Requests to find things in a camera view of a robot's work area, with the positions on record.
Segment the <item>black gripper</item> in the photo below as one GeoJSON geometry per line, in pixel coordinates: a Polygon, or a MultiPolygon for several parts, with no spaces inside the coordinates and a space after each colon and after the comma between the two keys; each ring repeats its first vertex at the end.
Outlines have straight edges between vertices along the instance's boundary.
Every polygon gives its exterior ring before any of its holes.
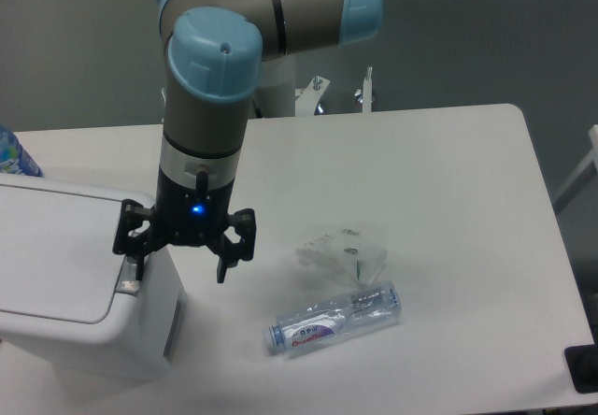
{"type": "Polygon", "coordinates": [[[219,257],[216,279],[239,261],[253,259],[257,223],[253,208],[228,214],[234,180],[213,188],[209,174],[200,169],[191,184],[181,185],[159,169],[156,202],[144,207],[132,199],[121,201],[112,251],[132,259],[135,279],[145,274],[145,258],[167,244],[208,249],[219,257]]]}

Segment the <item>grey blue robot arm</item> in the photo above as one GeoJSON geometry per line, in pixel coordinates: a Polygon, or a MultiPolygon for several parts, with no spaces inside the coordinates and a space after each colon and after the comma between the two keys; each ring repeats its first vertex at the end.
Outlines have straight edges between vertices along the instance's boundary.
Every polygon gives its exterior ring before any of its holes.
{"type": "Polygon", "coordinates": [[[113,250],[143,279],[151,253],[204,246],[224,280],[254,255],[254,211],[228,207],[262,64],[375,36],[383,0],[158,2],[166,100],[156,200],[122,202],[113,250]]]}

